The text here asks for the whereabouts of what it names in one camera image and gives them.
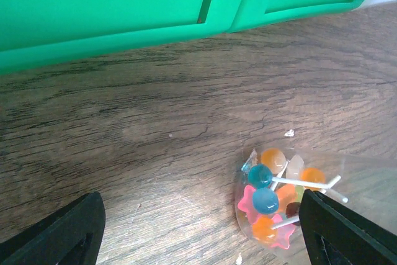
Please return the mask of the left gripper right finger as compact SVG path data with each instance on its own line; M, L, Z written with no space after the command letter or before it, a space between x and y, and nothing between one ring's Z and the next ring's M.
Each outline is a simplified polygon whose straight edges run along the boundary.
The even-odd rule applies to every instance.
M299 220L311 264L396 264L396 235L318 191Z

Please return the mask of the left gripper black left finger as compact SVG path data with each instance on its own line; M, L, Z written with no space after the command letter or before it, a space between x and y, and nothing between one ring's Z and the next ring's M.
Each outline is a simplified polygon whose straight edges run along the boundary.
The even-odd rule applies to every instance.
M95 264L104 228L101 195L84 194L1 243L1 264Z

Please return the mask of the clear plastic jar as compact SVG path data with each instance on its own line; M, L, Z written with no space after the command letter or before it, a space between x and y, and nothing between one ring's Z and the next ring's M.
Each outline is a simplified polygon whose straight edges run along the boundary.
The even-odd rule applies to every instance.
M396 235L396 161L258 147L238 170L236 217L244 234L290 264L311 264L299 220L318 191Z

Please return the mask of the green double candy bin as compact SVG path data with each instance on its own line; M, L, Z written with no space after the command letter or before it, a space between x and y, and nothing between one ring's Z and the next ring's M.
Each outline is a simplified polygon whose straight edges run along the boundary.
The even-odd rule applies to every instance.
M1 0L1 72L357 9L364 0Z

